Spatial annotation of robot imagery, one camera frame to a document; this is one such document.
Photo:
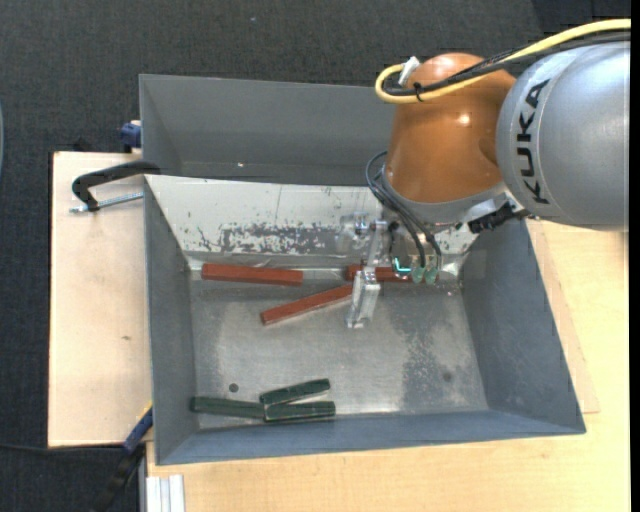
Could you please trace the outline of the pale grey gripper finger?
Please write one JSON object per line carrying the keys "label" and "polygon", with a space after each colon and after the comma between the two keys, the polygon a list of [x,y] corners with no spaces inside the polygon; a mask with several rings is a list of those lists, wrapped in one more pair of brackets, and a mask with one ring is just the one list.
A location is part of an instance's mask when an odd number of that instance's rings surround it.
{"label": "pale grey gripper finger", "polygon": [[357,272],[354,276],[351,305],[345,317],[348,328],[357,328],[363,325],[363,304],[365,298],[366,280],[362,272]]}
{"label": "pale grey gripper finger", "polygon": [[381,284],[377,280],[375,271],[364,272],[364,320],[370,321],[373,317],[377,299],[381,290]]}

